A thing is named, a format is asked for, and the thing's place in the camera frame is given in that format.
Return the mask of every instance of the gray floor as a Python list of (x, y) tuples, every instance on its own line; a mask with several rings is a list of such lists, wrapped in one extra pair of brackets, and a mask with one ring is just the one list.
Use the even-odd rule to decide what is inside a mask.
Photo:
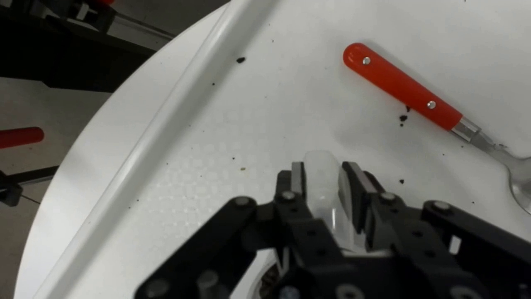
[[(177, 34), (224, 1), (119, 0), (114, 8)], [(109, 34), (154, 49), (169, 41), (126, 19), (116, 19)], [(36, 124), (46, 131), (43, 142), (1, 149), (0, 170), (10, 174), (59, 164), (108, 96), (108, 92), (53, 89), (39, 81), (0, 77), (0, 129)], [(0, 204), (0, 299), (13, 297), (23, 243), (46, 187), (48, 182), (25, 187), (26, 197), (16, 207)]]

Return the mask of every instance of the red handle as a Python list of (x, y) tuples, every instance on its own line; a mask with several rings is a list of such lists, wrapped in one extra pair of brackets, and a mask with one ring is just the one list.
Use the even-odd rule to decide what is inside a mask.
[(0, 131), (0, 147), (11, 147), (28, 142), (38, 142), (44, 137), (43, 129), (31, 126), (31, 127), (20, 127), (20, 129), (6, 129)]
[(398, 69), (395, 64), (386, 61), (363, 43), (353, 43), (346, 46), (343, 61), (355, 72), (361, 74), (444, 129), (451, 129), (463, 117), (458, 109), (433, 94), (429, 89), (421, 86), (411, 76)]

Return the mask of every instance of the red-handled tool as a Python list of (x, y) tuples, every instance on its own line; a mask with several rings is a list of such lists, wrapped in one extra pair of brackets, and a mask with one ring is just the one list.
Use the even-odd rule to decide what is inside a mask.
[(458, 109), (421, 86), (383, 56), (363, 43), (345, 47), (345, 64), (406, 106), (426, 116), (441, 127), (453, 131), (466, 142), (502, 162), (509, 172), (509, 185), (516, 202), (531, 214), (531, 159), (516, 157), (504, 145), (486, 136), (479, 126), (466, 119)]
[(44, 131), (41, 127), (18, 127), (18, 129), (5, 129), (0, 131), (0, 147), (11, 147), (28, 142), (38, 142), (44, 137)]

